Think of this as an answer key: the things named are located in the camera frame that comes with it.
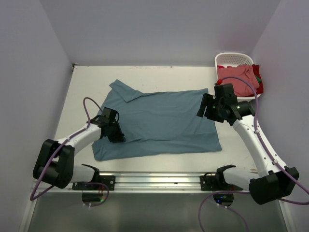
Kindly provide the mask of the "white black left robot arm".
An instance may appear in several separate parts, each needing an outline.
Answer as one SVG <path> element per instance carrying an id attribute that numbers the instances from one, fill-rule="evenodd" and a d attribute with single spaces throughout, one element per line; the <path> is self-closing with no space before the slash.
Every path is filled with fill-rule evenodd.
<path id="1" fill-rule="evenodd" d="M 99 170 L 93 166 L 75 165 L 75 156 L 89 144 L 107 137 L 111 143 L 125 141 L 118 123 L 119 113 L 103 108 L 100 115 L 87 121 L 78 131 L 62 139 L 43 142 L 33 170 L 33 177 L 57 188 L 81 183 L 91 190 L 100 184 Z"/>

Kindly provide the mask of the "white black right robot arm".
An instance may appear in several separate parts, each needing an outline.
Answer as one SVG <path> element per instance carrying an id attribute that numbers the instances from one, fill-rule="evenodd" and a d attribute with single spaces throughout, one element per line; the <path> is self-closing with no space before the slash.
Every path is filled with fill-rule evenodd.
<path id="1" fill-rule="evenodd" d="M 235 165 L 217 169 L 215 184 L 219 189 L 237 186 L 247 190 L 258 204 L 265 204 L 291 194 L 299 178 L 295 167 L 289 168 L 277 155 L 255 122 L 256 112 L 247 101 L 238 101 L 232 84 L 216 85 L 215 94 L 203 94 L 197 116 L 223 123 L 227 121 L 245 143 L 257 173 L 245 172 Z"/>

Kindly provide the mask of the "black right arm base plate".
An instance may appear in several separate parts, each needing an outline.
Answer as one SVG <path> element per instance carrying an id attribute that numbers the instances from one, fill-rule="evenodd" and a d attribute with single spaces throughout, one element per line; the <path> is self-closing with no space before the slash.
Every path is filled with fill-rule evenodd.
<path id="1" fill-rule="evenodd" d="M 243 190 L 235 185 L 220 184 L 213 173 L 205 173 L 199 177 L 199 180 L 202 191 Z"/>

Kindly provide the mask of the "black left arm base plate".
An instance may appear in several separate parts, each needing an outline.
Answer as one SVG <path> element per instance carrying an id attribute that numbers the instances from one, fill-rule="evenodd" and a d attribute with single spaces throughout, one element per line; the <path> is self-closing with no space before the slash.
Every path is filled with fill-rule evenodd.
<path id="1" fill-rule="evenodd" d="M 115 187 L 115 176 L 114 175 L 100 175 L 97 176 L 96 180 L 92 180 L 91 183 L 73 183 L 73 190 L 83 191 L 101 191 L 107 190 L 113 191 Z"/>

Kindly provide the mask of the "teal blue t shirt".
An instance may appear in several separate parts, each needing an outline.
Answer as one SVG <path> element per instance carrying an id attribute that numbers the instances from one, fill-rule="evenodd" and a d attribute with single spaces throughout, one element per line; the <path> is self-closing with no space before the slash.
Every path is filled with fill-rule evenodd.
<path id="1" fill-rule="evenodd" d="M 125 142 L 95 141 L 96 161 L 222 150 L 214 121 L 197 117 L 208 89 L 142 93 L 119 80 L 110 87 L 102 107 L 119 112 Z"/>

